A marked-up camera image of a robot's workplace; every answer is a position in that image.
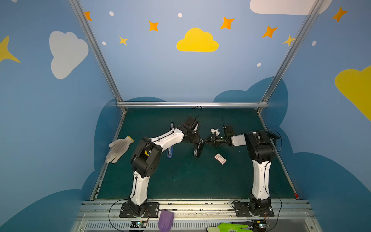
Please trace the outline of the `black stapler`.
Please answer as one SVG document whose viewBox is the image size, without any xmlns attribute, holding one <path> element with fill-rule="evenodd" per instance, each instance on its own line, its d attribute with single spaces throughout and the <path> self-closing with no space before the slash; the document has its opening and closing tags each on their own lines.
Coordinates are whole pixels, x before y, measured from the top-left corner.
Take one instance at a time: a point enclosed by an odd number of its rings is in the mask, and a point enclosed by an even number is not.
<svg viewBox="0 0 371 232">
<path fill-rule="evenodd" d="M 204 147 L 204 140 L 202 138 L 194 146 L 194 157 L 199 158 Z"/>
</svg>

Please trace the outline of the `red spray bottle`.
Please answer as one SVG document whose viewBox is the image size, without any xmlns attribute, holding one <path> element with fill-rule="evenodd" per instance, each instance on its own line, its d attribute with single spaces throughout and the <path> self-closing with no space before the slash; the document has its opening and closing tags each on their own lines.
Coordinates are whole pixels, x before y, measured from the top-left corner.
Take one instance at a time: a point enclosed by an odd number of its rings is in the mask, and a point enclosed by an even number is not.
<svg viewBox="0 0 371 232">
<path fill-rule="evenodd" d="M 267 132 L 267 136 L 270 138 L 270 139 L 272 139 L 272 141 L 273 141 L 273 143 L 276 145 L 276 142 L 277 142 L 277 140 L 280 140 L 281 139 L 281 137 L 280 136 L 278 136 L 277 134 L 275 134 L 275 133 L 273 133 L 273 132 Z"/>
</svg>

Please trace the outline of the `aluminium frame rear crossbar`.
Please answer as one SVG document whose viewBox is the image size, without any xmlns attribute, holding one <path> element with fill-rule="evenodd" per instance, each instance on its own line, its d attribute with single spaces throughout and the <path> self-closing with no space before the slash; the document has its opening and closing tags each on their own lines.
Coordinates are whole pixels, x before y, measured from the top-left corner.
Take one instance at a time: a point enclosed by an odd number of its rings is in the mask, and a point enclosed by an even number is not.
<svg viewBox="0 0 371 232">
<path fill-rule="evenodd" d="M 118 101 L 118 107 L 150 107 L 150 108 L 267 108 L 266 102 L 156 102 L 156 101 Z"/>
</svg>

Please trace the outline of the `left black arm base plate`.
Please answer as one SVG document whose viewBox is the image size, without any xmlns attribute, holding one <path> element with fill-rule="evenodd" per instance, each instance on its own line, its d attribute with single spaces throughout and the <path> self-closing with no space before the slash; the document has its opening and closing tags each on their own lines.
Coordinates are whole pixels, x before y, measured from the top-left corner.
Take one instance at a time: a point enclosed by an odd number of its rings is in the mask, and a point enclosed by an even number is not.
<svg viewBox="0 0 371 232">
<path fill-rule="evenodd" d="M 136 207 L 125 202 L 121 205 L 120 218 L 157 218 L 159 215 L 159 203 L 146 203 Z"/>
</svg>

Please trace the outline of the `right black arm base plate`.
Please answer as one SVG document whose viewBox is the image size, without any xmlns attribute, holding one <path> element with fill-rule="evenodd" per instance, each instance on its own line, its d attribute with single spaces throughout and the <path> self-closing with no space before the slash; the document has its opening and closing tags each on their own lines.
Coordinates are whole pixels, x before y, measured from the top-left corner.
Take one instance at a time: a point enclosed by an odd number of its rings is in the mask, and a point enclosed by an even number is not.
<svg viewBox="0 0 371 232">
<path fill-rule="evenodd" d="M 263 209 L 251 209 L 249 207 L 249 202 L 233 201 L 231 203 L 236 217 L 238 218 L 264 218 L 264 217 L 274 217 L 274 211 L 271 207 Z"/>
</svg>

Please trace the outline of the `green circuit board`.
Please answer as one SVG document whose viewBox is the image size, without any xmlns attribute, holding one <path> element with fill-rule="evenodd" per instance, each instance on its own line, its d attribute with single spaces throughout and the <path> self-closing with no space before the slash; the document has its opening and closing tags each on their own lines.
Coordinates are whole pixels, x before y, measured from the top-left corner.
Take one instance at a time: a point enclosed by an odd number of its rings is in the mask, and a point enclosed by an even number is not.
<svg viewBox="0 0 371 232">
<path fill-rule="evenodd" d="M 131 229 L 145 229 L 147 227 L 148 222 L 146 220 L 140 221 L 131 221 L 130 228 Z"/>
<path fill-rule="evenodd" d="M 268 225 L 266 221 L 256 220 L 252 222 L 252 229 L 256 230 L 257 232 L 265 232 L 268 229 Z"/>
</svg>

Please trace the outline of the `left green circuit board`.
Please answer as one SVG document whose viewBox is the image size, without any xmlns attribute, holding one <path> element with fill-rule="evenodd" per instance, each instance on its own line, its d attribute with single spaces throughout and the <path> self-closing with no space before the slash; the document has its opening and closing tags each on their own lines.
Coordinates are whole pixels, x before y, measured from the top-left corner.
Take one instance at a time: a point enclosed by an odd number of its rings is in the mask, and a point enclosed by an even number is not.
<svg viewBox="0 0 371 232">
<path fill-rule="evenodd" d="M 145 229 L 147 227 L 148 222 L 146 220 L 140 221 L 131 221 L 130 228 L 131 229 Z"/>
</svg>

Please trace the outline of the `aluminium frame post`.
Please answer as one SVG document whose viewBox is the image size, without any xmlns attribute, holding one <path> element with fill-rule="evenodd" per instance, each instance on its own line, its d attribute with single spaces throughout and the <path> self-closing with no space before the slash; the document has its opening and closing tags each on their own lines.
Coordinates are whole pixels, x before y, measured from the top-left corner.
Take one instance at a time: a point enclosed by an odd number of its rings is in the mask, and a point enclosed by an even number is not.
<svg viewBox="0 0 371 232">
<path fill-rule="evenodd" d="M 285 58 L 283 59 L 283 62 L 281 63 L 276 75 L 272 79 L 271 83 L 269 84 L 266 92 L 263 95 L 263 98 L 261 100 L 261 106 L 257 108 L 257 113 L 260 115 L 264 108 L 268 107 L 268 101 L 273 95 L 274 91 L 276 90 L 277 86 L 279 85 L 280 81 L 282 80 L 285 72 L 287 71 L 289 65 L 293 61 L 296 53 L 298 52 L 302 42 L 305 40 L 306 35 L 310 31 L 311 27 L 315 23 L 317 17 L 320 15 L 320 9 L 322 5 L 324 4 L 324 0 L 316 0 L 314 1 L 314 4 L 312 8 L 310 9 L 307 17 L 305 18 L 302 26 L 300 27 L 296 39 L 293 41 L 293 44 L 290 46 L 287 54 L 285 55 Z"/>
<path fill-rule="evenodd" d="M 107 83 L 117 101 L 118 102 L 121 102 L 122 101 L 122 97 L 121 97 L 121 94 L 118 90 L 118 87 L 115 83 L 115 80 L 112 76 L 112 73 L 111 71 L 109 70 L 109 67 L 107 65 L 107 62 L 106 60 L 104 59 L 104 56 L 102 54 L 102 51 L 99 47 L 99 44 L 94 36 L 94 33 L 91 29 L 91 26 L 86 18 L 86 15 L 85 15 L 85 12 L 83 11 L 83 7 L 80 3 L 80 1 L 78 0 L 68 0 L 87 40 L 88 40 L 88 43 L 97 59 L 97 62 L 103 72 L 103 75 L 105 76 L 106 80 L 107 80 Z"/>
</svg>

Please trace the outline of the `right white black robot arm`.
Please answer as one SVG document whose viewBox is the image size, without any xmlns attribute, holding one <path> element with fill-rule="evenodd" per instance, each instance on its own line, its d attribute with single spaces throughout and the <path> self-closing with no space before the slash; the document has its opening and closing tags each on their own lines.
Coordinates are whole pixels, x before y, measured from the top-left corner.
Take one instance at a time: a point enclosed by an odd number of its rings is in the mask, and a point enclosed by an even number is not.
<svg viewBox="0 0 371 232">
<path fill-rule="evenodd" d="M 249 211 L 253 215 L 268 212 L 271 207 L 269 192 L 269 173 L 273 159 L 277 156 L 276 141 L 280 136 L 267 130 L 244 133 L 240 135 L 220 136 L 212 130 L 212 135 L 205 143 L 214 147 L 229 145 L 245 146 L 253 163 L 253 187 L 249 203 Z"/>
</svg>

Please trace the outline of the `white knit work glove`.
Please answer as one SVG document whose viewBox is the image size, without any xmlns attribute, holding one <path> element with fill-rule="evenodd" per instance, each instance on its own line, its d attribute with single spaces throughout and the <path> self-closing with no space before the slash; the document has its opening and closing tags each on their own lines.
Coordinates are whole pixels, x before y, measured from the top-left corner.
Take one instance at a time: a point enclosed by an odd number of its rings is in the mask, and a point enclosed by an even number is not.
<svg viewBox="0 0 371 232">
<path fill-rule="evenodd" d="M 134 143 L 134 140 L 127 136 L 124 139 L 117 139 L 109 144 L 110 151 L 105 158 L 106 163 L 116 163 L 123 154 L 128 150 L 129 146 Z"/>
</svg>

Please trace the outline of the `right green circuit board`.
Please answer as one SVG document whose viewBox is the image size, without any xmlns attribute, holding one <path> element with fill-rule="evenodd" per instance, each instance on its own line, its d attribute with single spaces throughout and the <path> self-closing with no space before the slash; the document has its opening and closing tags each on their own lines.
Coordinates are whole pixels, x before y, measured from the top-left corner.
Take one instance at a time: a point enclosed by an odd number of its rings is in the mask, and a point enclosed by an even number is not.
<svg viewBox="0 0 371 232">
<path fill-rule="evenodd" d="M 252 229 L 256 230 L 257 232 L 265 232 L 268 229 L 268 225 L 266 221 L 256 220 L 252 222 Z"/>
</svg>

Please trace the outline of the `aluminium frame right post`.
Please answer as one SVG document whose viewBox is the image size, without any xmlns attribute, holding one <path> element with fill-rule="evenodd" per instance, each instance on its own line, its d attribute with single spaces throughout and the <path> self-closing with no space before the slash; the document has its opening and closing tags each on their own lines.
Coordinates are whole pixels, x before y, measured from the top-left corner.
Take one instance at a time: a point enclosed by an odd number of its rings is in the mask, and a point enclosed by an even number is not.
<svg viewBox="0 0 371 232">
<path fill-rule="evenodd" d="M 320 15 L 320 9 L 322 5 L 324 4 L 324 0 L 316 0 L 314 1 L 314 4 L 312 8 L 310 9 L 307 17 L 305 18 L 302 26 L 300 27 L 296 39 L 293 41 L 293 44 L 290 46 L 287 54 L 285 55 L 285 58 L 283 59 L 283 62 L 281 63 L 276 75 L 272 79 L 271 83 L 269 84 L 266 92 L 263 95 L 263 98 L 261 100 L 261 106 L 257 108 L 257 113 L 260 115 L 264 108 L 268 107 L 268 101 L 273 95 L 274 91 L 276 90 L 277 86 L 279 85 L 280 81 L 282 80 L 285 72 L 287 71 L 289 65 L 293 61 L 296 53 L 298 52 L 302 42 L 305 40 L 306 35 L 310 31 L 311 27 L 315 23 L 317 17 Z"/>
</svg>

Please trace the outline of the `red white staple box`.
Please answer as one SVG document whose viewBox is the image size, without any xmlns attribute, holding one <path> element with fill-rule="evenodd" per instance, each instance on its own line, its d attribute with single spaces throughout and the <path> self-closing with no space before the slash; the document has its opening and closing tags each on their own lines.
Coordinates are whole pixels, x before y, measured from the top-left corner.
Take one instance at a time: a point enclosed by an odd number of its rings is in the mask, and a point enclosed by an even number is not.
<svg viewBox="0 0 371 232">
<path fill-rule="evenodd" d="M 224 164 L 227 162 L 227 160 L 226 160 L 223 156 L 221 156 L 219 153 L 217 153 L 217 154 L 214 156 L 214 158 L 215 158 L 219 163 L 221 163 L 222 165 L 224 165 Z"/>
</svg>

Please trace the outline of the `aluminium front rail bed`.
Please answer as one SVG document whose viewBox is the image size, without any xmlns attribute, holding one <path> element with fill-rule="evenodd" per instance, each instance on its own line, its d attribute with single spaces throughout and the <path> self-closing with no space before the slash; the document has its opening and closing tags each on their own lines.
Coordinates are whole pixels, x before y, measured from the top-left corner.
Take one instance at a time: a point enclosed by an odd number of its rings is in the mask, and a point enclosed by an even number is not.
<svg viewBox="0 0 371 232">
<path fill-rule="evenodd" d="M 320 232 L 318 220 L 308 201 L 274 199 L 274 217 L 236 217 L 231 205 L 233 201 L 246 199 L 150 199 L 148 203 L 159 203 L 157 218 L 120 218 L 123 200 L 96 200 L 83 202 L 72 227 L 73 232 L 157 232 L 158 221 L 163 210 L 174 212 L 171 232 L 205 232 L 207 227 L 220 223 L 249 224 L 256 220 L 266 221 L 267 232 Z M 146 220 L 145 229 L 131 229 L 131 221 Z"/>
</svg>

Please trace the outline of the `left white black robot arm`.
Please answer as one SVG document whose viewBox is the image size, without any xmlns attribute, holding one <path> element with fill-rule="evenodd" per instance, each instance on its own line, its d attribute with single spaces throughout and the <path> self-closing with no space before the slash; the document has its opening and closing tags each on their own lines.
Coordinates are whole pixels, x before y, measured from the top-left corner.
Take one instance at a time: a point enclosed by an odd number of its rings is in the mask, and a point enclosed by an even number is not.
<svg viewBox="0 0 371 232">
<path fill-rule="evenodd" d="M 193 126 L 182 124 L 158 137 L 141 139 L 131 159 L 133 186 L 128 197 L 128 208 L 134 216 L 139 217 L 145 213 L 148 184 L 158 168 L 161 154 L 181 142 L 197 145 L 200 141 L 198 127 L 198 123 Z"/>
</svg>

